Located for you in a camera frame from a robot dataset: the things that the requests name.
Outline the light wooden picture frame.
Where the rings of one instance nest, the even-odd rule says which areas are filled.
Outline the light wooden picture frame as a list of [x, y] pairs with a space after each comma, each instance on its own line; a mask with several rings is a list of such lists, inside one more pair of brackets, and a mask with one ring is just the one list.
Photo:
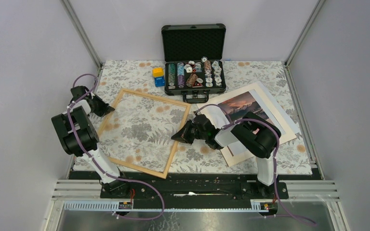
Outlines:
[[123, 170], [166, 178], [180, 142], [188, 142], [190, 104], [122, 89], [98, 129], [106, 158]]

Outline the cream photo mat board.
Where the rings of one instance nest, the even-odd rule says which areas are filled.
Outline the cream photo mat board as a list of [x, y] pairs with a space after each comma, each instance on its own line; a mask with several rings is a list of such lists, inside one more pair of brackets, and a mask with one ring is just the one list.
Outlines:
[[[231, 93], [244, 93], [250, 90], [256, 90], [258, 94], [261, 95], [261, 98], [266, 101], [269, 100], [271, 102], [270, 105], [267, 104], [267, 107], [271, 110], [272, 114], [277, 117], [277, 121], [279, 124], [283, 127], [283, 129], [286, 131], [287, 134], [294, 133], [295, 135], [299, 133], [299, 129], [297, 125], [295, 125], [290, 118], [290, 116], [287, 115], [286, 111], [281, 107], [281, 105], [276, 101], [276, 99], [270, 94], [270, 92], [267, 90], [267, 88], [261, 83], [261, 82], [255, 82], [253, 84], [249, 84], [247, 86], [244, 86], [242, 88], [230, 91]], [[228, 94], [230, 92], [224, 93], [222, 95], [223, 98], [225, 97], [225, 94]], [[212, 99], [209, 99], [207, 103], [198, 103], [197, 107], [201, 108], [208, 104], [213, 104]]]

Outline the mountain sunset photo print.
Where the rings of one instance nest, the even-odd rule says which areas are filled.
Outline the mountain sunset photo print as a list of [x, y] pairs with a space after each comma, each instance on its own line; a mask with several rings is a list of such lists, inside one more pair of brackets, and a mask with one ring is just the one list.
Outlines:
[[226, 116], [229, 116], [231, 121], [241, 119], [247, 112], [251, 111], [259, 117], [263, 118], [272, 125], [275, 125], [281, 132], [281, 138], [285, 140], [286, 131], [277, 121], [277, 117], [274, 116], [271, 110], [267, 107], [270, 105], [269, 100], [264, 101], [261, 95], [256, 90], [250, 90], [244, 93], [228, 93], [222, 96], [218, 96], [218, 100], [212, 99], [212, 103], [215, 106], [208, 106], [201, 110], [207, 118], [216, 127], [222, 127], [229, 124], [229, 120]]

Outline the brown frame backing board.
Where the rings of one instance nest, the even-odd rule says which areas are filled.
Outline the brown frame backing board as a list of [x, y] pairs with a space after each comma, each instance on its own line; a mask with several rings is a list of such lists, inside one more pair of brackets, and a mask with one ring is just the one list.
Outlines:
[[282, 135], [282, 137], [281, 137], [281, 141], [282, 141], [282, 143], [286, 143], [286, 142], [289, 142], [289, 141], [291, 141], [291, 140], [294, 140], [294, 139], [296, 139], [297, 137], [296, 137], [296, 135], [294, 134], [294, 133], [292, 133], [292, 134], [284, 134], [284, 135]]

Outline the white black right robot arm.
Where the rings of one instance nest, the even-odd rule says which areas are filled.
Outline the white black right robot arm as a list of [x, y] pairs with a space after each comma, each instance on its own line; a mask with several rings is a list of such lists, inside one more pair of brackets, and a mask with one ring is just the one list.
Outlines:
[[243, 118], [217, 128], [205, 115], [197, 115], [186, 121], [185, 125], [171, 139], [192, 144], [203, 140], [211, 148], [221, 150], [233, 143], [241, 144], [257, 159], [257, 192], [269, 198], [276, 192], [274, 184], [278, 174], [275, 155], [280, 145], [280, 130], [253, 112]]

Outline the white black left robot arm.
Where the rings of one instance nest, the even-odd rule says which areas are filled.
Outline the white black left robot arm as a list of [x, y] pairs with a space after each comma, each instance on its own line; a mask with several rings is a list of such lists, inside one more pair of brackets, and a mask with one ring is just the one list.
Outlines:
[[132, 191], [130, 184], [121, 180], [121, 171], [99, 148], [100, 140], [90, 114], [104, 117], [115, 108], [93, 94], [85, 86], [71, 90], [72, 100], [66, 111], [51, 118], [58, 139], [68, 155], [74, 155], [88, 163], [100, 177], [102, 191], [119, 198]]

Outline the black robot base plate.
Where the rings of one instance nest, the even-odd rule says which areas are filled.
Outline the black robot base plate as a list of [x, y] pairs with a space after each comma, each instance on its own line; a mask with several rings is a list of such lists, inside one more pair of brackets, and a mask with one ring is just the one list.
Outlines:
[[69, 180], [77, 183], [94, 183], [100, 187], [100, 198], [132, 204], [135, 209], [245, 209], [250, 200], [263, 199], [272, 202], [292, 198], [287, 182], [311, 182], [320, 175], [278, 177], [274, 186], [263, 186], [255, 174], [196, 174], [170, 173], [166, 179], [145, 173], [125, 172], [128, 182], [117, 181], [106, 186], [94, 171], [72, 171]]

